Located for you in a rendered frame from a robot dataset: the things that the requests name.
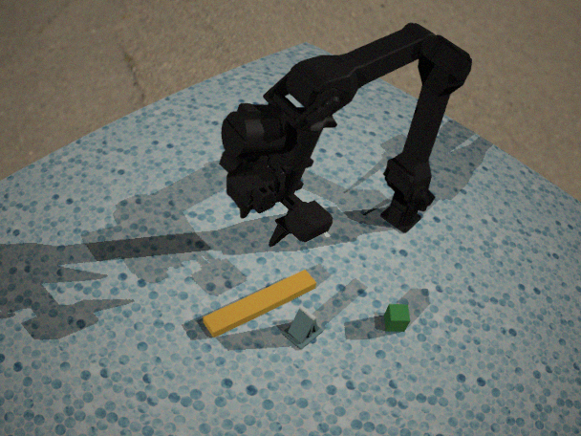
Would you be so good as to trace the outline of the yellow rectangular bar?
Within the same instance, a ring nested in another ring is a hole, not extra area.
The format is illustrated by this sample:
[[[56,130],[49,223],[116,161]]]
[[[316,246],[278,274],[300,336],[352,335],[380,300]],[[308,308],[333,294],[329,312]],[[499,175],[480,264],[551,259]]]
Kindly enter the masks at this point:
[[[314,290],[316,283],[304,270],[204,316],[204,325],[215,338]]]

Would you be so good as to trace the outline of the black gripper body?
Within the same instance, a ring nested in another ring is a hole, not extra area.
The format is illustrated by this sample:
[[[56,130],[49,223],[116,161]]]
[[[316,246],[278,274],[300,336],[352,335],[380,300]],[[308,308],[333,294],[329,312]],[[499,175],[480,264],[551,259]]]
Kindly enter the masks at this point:
[[[285,190],[281,203],[288,209],[285,217],[287,229],[302,242],[307,242],[327,231],[332,223],[332,215],[315,200],[309,203],[301,201],[294,192],[302,188],[300,180],[307,167],[312,166],[313,160],[297,161],[287,159],[280,154],[269,156],[269,165],[276,170],[280,167],[284,171]],[[260,156],[230,157],[222,152],[219,165],[227,172],[234,171],[247,164],[254,164]]]

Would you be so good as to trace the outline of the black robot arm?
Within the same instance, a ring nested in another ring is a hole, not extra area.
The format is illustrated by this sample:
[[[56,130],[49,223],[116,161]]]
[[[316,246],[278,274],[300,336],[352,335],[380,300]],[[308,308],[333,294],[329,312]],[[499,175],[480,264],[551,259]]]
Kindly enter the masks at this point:
[[[281,201],[284,171],[269,156],[309,160],[323,128],[337,127],[333,114],[352,102],[372,80],[419,60],[421,91],[402,153],[387,162],[385,180],[395,191],[380,217],[403,233],[420,219],[436,196],[428,189],[429,156],[450,94],[463,86],[472,58],[442,35],[415,23],[346,54],[301,60],[263,98],[269,105],[240,103],[223,120],[222,141],[230,157],[260,156],[226,176],[226,193],[242,211],[262,213]],[[304,107],[296,107],[292,95]]]

